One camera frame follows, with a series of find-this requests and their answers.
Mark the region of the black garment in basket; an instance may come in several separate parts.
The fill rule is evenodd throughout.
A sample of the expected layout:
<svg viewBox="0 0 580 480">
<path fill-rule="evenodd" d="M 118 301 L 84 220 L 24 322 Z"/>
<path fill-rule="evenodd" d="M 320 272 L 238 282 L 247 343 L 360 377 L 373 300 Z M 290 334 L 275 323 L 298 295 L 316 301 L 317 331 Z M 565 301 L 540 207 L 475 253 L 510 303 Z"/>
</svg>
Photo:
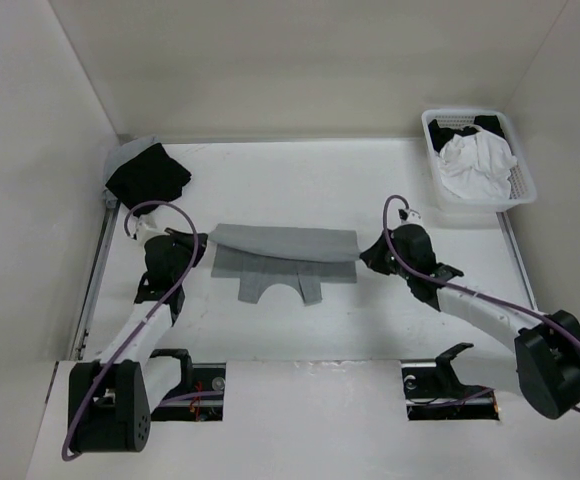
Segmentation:
<svg viewBox="0 0 580 480">
<path fill-rule="evenodd" d="M 437 120 L 433 120 L 428 124 L 432 145 L 436 153 L 440 153 L 442 148 L 455 136 L 467 137 L 477 134 L 479 132 L 478 127 L 481 127 L 483 130 L 493 133 L 502 139 L 506 139 L 500 121 L 498 117 L 494 115 L 478 115 L 474 118 L 473 124 L 464 126 L 461 129 L 440 127 Z"/>
</svg>

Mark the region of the white plastic laundry basket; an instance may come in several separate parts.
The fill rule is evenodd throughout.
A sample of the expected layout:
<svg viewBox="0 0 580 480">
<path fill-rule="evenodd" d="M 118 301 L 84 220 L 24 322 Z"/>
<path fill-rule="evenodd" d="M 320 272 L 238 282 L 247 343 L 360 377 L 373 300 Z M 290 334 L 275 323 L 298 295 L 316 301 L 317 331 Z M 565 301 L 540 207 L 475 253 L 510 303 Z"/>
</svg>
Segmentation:
<svg viewBox="0 0 580 480">
<path fill-rule="evenodd" d="M 448 213 L 501 213 L 531 204 L 537 190 L 511 121 L 483 108 L 421 114 L 439 207 Z"/>
</svg>

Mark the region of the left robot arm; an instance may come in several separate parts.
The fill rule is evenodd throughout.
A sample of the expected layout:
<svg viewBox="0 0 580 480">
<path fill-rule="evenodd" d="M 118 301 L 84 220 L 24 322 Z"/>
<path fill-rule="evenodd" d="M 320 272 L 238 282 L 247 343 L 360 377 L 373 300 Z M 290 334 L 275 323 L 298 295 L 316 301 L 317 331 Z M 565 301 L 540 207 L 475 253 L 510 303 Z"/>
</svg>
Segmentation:
<svg viewBox="0 0 580 480">
<path fill-rule="evenodd" d="M 207 241 L 205 233 L 171 228 L 141 234 L 146 270 L 127 322 L 106 349 L 70 371 L 64 458 L 142 451 L 166 395 L 180 399 L 193 390 L 187 350 L 157 345 L 183 309 L 180 278 L 203 258 Z"/>
</svg>

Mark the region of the folded grey tank top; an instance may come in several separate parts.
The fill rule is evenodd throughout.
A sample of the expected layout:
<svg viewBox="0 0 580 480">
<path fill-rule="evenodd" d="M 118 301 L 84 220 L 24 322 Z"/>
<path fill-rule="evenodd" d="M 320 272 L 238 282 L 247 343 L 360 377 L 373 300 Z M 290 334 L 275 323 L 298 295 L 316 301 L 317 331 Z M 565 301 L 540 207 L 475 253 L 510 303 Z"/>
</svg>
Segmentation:
<svg viewBox="0 0 580 480">
<path fill-rule="evenodd" d="M 134 159 L 140 153 L 160 142 L 156 135 L 148 135 L 131 139 L 110 151 L 104 162 L 102 198 L 107 209 L 113 209 L 118 202 L 117 197 L 107 187 L 113 174 L 123 165 Z"/>
</svg>

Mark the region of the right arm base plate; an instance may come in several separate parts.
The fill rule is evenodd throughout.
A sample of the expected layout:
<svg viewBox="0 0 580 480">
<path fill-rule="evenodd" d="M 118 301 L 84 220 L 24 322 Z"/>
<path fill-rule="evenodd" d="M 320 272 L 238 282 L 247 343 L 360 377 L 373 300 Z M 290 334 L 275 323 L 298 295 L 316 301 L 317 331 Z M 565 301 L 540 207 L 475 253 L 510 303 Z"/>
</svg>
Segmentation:
<svg viewBox="0 0 580 480">
<path fill-rule="evenodd" d="M 494 391 L 462 384 L 450 365 L 407 361 L 401 373 L 410 421 L 499 420 Z"/>
</svg>

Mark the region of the folded black tank top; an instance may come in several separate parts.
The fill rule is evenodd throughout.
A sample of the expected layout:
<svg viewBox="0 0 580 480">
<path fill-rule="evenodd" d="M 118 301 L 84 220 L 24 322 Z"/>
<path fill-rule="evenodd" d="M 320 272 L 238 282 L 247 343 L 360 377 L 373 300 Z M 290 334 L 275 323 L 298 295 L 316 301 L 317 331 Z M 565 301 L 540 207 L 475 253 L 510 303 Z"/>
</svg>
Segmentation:
<svg viewBox="0 0 580 480">
<path fill-rule="evenodd" d="M 149 201 L 173 202 L 182 195 L 192 174 L 169 156 L 164 146 L 154 143 L 112 170 L 105 193 L 128 210 Z"/>
</svg>

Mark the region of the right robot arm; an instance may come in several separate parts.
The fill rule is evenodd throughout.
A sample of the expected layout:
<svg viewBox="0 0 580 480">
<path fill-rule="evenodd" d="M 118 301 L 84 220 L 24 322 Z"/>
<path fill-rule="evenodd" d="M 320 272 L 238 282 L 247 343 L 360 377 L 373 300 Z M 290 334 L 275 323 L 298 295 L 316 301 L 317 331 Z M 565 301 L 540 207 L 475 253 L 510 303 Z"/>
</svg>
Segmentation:
<svg viewBox="0 0 580 480">
<path fill-rule="evenodd" d="M 437 260 L 420 225 L 384 231 L 360 260 L 376 273 L 400 276 L 417 300 L 508 348 L 513 390 L 540 415 L 558 419 L 580 404 L 580 323 L 571 313 L 540 313 L 470 286 L 463 271 Z"/>
</svg>

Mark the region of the grey tank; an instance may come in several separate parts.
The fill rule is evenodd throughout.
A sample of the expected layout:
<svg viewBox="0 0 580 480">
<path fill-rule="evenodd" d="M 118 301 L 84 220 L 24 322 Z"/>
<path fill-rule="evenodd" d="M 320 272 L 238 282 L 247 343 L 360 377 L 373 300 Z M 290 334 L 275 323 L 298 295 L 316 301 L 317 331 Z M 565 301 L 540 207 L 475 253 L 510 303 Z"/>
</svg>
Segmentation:
<svg viewBox="0 0 580 480">
<path fill-rule="evenodd" d="M 148 135 L 131 139 L 110 151 L 104 162 L 102 198 L 107 209 L 113 209 L 118 202 L 117 197 L 107 187 L 113 174 L 123 165 L 134 159 L 140 153 L 160 142 L 156 135 Z"/>
<path fill-rule="evenodd" d="M 357 282 L 354 230 L 219 224 L 209 234 L 216 253 L 211 276 L 239 281 L 238 300 L 256 304 L 274 285 L 294 289 L 306 306 L 322 301 L 322 285 Z"/>
</svg>

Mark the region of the metal table edge rail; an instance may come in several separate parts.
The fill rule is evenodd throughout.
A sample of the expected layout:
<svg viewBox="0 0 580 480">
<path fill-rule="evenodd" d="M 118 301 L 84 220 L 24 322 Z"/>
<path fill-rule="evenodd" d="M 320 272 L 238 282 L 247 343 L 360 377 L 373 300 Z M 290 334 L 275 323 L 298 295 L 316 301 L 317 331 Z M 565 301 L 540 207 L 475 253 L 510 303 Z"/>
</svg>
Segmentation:
<svg viewBox="0 0 580 480">
<path fill-rule="evenodd" d="M 76 317 L 73 335 L 66 353 L 67 360 L 80 360 L 82 358 L 89 337 L 96 301 L 100 292 L 103 274 L 114 236 L 118 212 L 118 205 L 115 205 L 113 208 L 105 206 L 104 217 L 87 278 L 83 302 L 78 311 L 79 315 Z"/>
</svg>

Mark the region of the white foam front board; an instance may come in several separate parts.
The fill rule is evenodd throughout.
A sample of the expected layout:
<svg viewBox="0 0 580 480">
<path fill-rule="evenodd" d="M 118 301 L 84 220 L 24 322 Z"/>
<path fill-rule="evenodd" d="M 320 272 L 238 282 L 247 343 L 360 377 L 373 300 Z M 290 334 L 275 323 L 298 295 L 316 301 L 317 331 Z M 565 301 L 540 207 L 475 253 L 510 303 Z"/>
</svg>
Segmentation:
<svg viewBox="0 0 580 480">
<path fill-rule="evenodd" d="M 580 415 L 500 393 L 496 421 L 412 421 L 395 362 L 231 362 L 216 422 L 156 422 L 139 453 L 65 462 L 58 368 L 31 479 L 580 479 Z"/>
</svg>

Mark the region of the white crumpled tank top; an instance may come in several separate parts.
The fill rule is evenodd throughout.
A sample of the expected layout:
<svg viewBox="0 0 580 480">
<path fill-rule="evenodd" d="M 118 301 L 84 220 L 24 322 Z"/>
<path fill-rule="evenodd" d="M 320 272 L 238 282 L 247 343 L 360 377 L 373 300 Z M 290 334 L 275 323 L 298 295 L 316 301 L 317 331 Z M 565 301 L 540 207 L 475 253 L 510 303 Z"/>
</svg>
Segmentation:
<svg viewBox="0 0 580 480">
<path fill-rule="evenodd" d="M 464 200 L 508 200 L 517 157 L 505 139 L 478 127 L 467 137 L 455 136 L 438 153 L 443 186 Z"/>
</svg>

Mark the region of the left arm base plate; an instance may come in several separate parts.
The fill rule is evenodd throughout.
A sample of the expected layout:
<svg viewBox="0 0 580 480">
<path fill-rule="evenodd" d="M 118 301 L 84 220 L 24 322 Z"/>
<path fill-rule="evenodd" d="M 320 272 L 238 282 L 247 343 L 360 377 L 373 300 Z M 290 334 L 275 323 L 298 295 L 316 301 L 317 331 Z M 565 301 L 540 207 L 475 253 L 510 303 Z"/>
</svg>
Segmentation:
<svg viewBox="0 0 580 480">
<path fill-rule="evenodd" d="M 180 382 L 152 411 L 152 422 L 213 422 L 223 419 L 227 365 L 196 363 L 187 366 Z"/>
</svg>

